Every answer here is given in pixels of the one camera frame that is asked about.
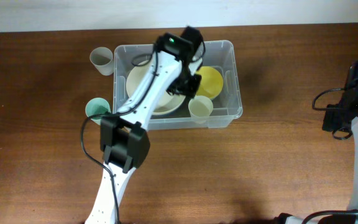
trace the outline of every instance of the paper cup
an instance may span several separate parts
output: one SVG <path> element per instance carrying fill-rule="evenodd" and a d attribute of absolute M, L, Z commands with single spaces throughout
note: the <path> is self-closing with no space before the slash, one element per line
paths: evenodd
<path fill-rule="evenodd" d="M 93 98 L 85 106 L 85 114 L 87 117 L 95 114 L 104 114 L 105 112 L 110 112 L 110 105 L 107 100 L 103 98 Z M 92 119 L 96 124 L 100 125 L 101 118 Z"/>
<path fill-rule="evenodd" d="M 114 58 L 111 50 L 107 47 L 94 49 L 89 59 L 102 75 L 111 75 L 114 72 Z"/>
<path fill-rule="evenodd" d="M 212 101 L 206 96 L 195 96 L 188 106 L 191 119 L 198 124 L 205 123 L 214 109 Z"/>

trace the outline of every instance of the clear plastic bin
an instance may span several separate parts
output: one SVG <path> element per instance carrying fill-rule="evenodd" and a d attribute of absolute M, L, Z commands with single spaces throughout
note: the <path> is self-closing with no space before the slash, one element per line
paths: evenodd
<path fill-rule="evenodd" d="M 152 116 L 149 129 L 175 129 L 175 128 L 225 128 L 232 120 L 242 115 L 242 103 L 237 77 L 234 47 L 228 40 L 215 40 L 205 42 L 206 53 L 203 66 L 211 66 L 223 76 L 223 90 L 213 100 L 214 109 L 207 122 L 198 124 L 193 122 L 188 111 L 186 99 L 174 112 L 167 115 Z M 152 44 L 120 45 L 114 51 L 114 95 L 112 111 L 117 109 L 128 99 L 126 93 L 126 80 L 129 72 L 134 68 L 131 60 L 139 54 L 151 53 Z"/>

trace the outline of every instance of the yellow bowl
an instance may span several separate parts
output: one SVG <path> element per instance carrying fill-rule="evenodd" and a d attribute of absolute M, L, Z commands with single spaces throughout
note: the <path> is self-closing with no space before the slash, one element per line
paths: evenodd
<path fill-rule="evenodd" d="M 206 96 L 213 100 L 223 89 L 223 77 L 213 67 L 202 66 L 196 74 L 201 75 L 201 83 L 196 96 Z"/>

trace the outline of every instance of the wooden table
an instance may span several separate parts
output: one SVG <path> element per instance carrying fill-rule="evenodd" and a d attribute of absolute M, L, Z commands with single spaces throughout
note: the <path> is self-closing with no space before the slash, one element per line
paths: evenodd
<path fill-rule="evenodd" d="M 224 129 L 149 132 L 152 146 L 127 186 L 121 220 L 252 223 L 345 209 L 354 142 L 322 131 L 324 113 L 311 101 L 344 86 L 358 60 L 358 24 L 200 30 L 205 40 L 234 44 L 244 113 Z M 113 82 L 89 54 L 149 44 L 166 31 L 182 29 L 0 34 L 0 223 L 86 220 L 102 170 L 83 155 L 80 126 L 88 100 L 112 102 Z M 97 125 L 85 139 L 101 158 Z"/>

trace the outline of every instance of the cable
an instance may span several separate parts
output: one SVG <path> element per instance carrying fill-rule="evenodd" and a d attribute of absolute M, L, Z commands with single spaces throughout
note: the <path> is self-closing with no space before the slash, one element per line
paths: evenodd
<path fill-rule="evenodd" d="M 157 76 L 157 70 L 158 70 L 158 53 L 155 51 L 155 48 L 153 49 L 153 52 L 151 53 L 151 55 L 155 53 L 155 68 L 154 68 L 154 72 L 153 72 L 153 76 L 152 76 L 152 80 L 150 82 L 150 84 L 148 85 L 147 89 L 146 89 L 146 92 L 144 93 L 144 95 L 142 96 L 142 98 L 138 101 L 138 103 L 133 107 L 133 108 L 130 108 L 128 111 L 126 112 L 122 112 L 122 113 L 115 113 L 115 114 L 94 114 L 94 115 L 91 115 L 89 117 L 87 117 L 82 126 L 81 126 L 81 131 L 80 131 L 80 139 L 81 139 L 81 148 L 82 148 L 82 151 L 84 152 L 84 154 L 87 156 L 88 159 L 90 159 L 91 161 L 95 162 L 97 165 L 99 165 L 100 167 L 102 167 L 103 169 L 105 169 L 109 175 L 110 175 L 110 180 L 111 180 L 111 186 L 112 186 L 112 195 L 114 197 L 114 204 L 115 204 L 115 208 L 116 208 L 116 224 L 121 224 L 120 220 L 119 220 L 119 208 L 118 208 L 118 201 L 117 201 L 117 194 L 116 194 L 116 186 L 115 186 L 115 183 L 114 183 L 114 174 L 113 172 L 111 172 L 111 170 L 106 167 L 104 164 L 102 164 L 101 162 L 97 161 L 95 158 L 93 158 L 91 155 L 89 155 L 85 149 L 85 146 L 84 146 L 84 130 L 85 130 L 85 127 L 86 127 L 86 124 L 88 121 L 90 121 L 91 119 L 93 118 L 102 118 L 102 117 L 118 117 L 118 116 L 122 116 L 122 115 L 126 115 L 126 114 L 129 114 L 131 112 L 133 112 L 134 110 L 136 110 L 137 107 L 139 107 L 139 105 L 143 102 L 144 98 L 147 96 L 153 82 L 154 82 L 154 79 L 155 77 Z"/>
<path fill-rule="evenodd" d="M 321 215 L 358 215 L 358 210 L 351 210 L 351 211 L 337 211 L 337 210 L 327 210 L 321 212 L 315 212 L 308 215 L 302 222 L 302 224 L 307 224 L 313 218 L 316 218 Z"/>
<path fill-rule="evenodd" d="M 333 88 L 333 89 L 330 89 L 330 90 L 326 90 L 326 91 L 323 91 L 322 93 L 318 94 L 313 102 L 311 103 L 311 108 L 313 110 L 316 110 L 316 111 L 348 111 L 347 109 L 344 109 L 344 108 L 317 108 L 315 106 L 316 104 L 316 101 L 318 100 L 318 98 L 320 98 L 321 96 L 325 95 L 326 93 L 330 93 L 330 92 L 333 92 L 333 91 L 344 91 L 345 88 Z"/>
<path fill-rule="evenodd" d="M 312 104 L 311 104 L 312 109 L 313 109 L 313 110 L 316 110 L 316 111 L 336 111 L 336 112 L 338 112 L 338 113 L 350 113 L 350 114 L 352 114 L 353 116 L 358 117 L 358 114 L 355 114 L 355 113 L 353 113 L 353 112 L 351 112 L 350 110 L 345 109 L 345 108 L 333 108 L 333 107 L 332 107 L 332 108 L 317 108 L 317 107 L 316 107 L 316 105 L 315 105 L 315 104 L 316 104 L 316 101 L 317 101 L 321 96 L 325 95 L 326 93 L 333 92 L 333 91 L 344 91 L 344 90 L 345 90 L 345 88 L 333 88 L 333 89 L 330 89 L 330 90 L 323 91 L 322 93 L 318 94 L 318 95 L 313 99 L 313 102 L 312 102 Z M 335 133 L 336 133 L 337 131 L 343 131 L 343 130 L 345 130 L 345 129 L 347 129 L 348 132 L 349 132 L 349 134 L 348 134 L 347 136 L 344 136 L 344 137 L 337 137 L 337 136 L 335 136 Z M 348 139 L 348 138 L 350 138 L 352 135 L 353 135 L 352 131 L 349 130 L 348 128 L 346 128 L 346 127 L 341 127 L 341 128 L 339 128 L 339 129 L 333 131 L 333 137 L 334 137 L 334 139 L 338 139 L 338 140 Z"/>

